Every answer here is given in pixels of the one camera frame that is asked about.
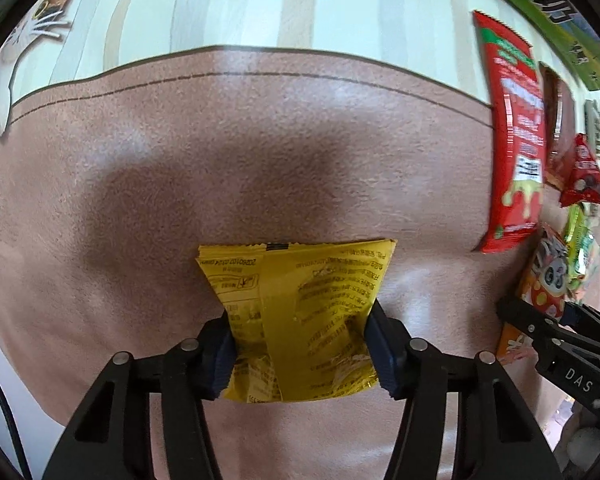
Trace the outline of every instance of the red triangular snack package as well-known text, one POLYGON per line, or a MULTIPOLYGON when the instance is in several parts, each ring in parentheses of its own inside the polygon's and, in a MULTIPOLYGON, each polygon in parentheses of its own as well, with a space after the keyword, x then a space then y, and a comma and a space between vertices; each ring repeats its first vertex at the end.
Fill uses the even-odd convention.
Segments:
POLYGON ((577 202, 600 204, 600 168, 584 134, 576 135, 573 149, 573 169, 560 195, 560 205, 567 207, 577 202))

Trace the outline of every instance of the barcode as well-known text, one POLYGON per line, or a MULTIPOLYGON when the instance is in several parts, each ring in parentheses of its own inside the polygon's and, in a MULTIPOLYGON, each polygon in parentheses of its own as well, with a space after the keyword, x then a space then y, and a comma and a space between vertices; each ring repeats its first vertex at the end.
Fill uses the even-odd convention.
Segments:
POLYGON ((518 154, 513 180, 535 180, 542 184, 542 162, 538 158, 526 158, 518 154))

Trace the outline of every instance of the snack package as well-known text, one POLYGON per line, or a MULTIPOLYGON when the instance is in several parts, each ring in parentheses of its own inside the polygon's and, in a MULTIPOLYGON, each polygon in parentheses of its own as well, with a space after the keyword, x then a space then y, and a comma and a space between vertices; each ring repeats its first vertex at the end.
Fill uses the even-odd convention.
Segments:
POLYGON ((546 165, 544 179, 558 191, 564 189, 574 163, 576 111, 567 83, 547 65, 540 64, 544 89, 546 165))
POLYGON ((567 207, 581 201, 600 204, 600 167, 584 134, 576 135, 574 152, 575 162, 560 194, 560 205, 567 207))
POLYGON ((600 266, 600 245, 579 204, 569 208, 562 238, 567 246, 567 294, 571 301, 581 302, 591 278, 600 266))
POLYGON ((589 228, 598 227, 600 225, 600 208, 598 204, 589 202, 580 202, 584 215, 587 218, 587 226, 589 228))
POLYGON ((198 264, 238 350, 223 396, 293 402, 373 386, 363 332, 394 248, 394 240, 200 246, 198 264))
MULTIPOLYGON (((518 286, 517 295, 548 316, 560 319, 564 313, 567 292, 567 247, 558 233, 542 226, 538 248, 518 286)), ((517 328, 505 323, 496 356, 509 364, 535 354, 532 340, 517 328)))
POLYGON ((493 115, 493 183, 483 253, 515 247, 538 226, 545 160, 544 104, 529 44, 474 10, 493 115))

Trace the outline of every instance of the red snack bag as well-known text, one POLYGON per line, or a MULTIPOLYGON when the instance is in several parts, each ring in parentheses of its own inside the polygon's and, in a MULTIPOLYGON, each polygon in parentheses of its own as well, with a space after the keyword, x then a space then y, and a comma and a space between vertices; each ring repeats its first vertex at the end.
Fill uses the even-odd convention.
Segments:
POLYGON ((600 168, 584 134, 576 135, 574 152, 575 162, 560 194, 560 205, 567 207, 580 201, 600 204, 600 168))
POLYGON ((535 232, 542 206, 544 104, 529 44, 474 10, 484 47, 493 114, 493 184, 483 253, 515 247, 535 232))

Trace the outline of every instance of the cartoon cat illustration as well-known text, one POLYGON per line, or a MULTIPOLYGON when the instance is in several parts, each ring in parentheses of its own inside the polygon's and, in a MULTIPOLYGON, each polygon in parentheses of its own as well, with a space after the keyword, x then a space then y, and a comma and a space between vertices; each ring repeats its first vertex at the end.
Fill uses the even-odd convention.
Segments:
POLYGON ((62 19, 68 0, 38 0, 0 48, 0 136, 7 128, 11 110, 11 80, 22 54, 41 37, 61 40, 56 27, 68 27, 62 19))

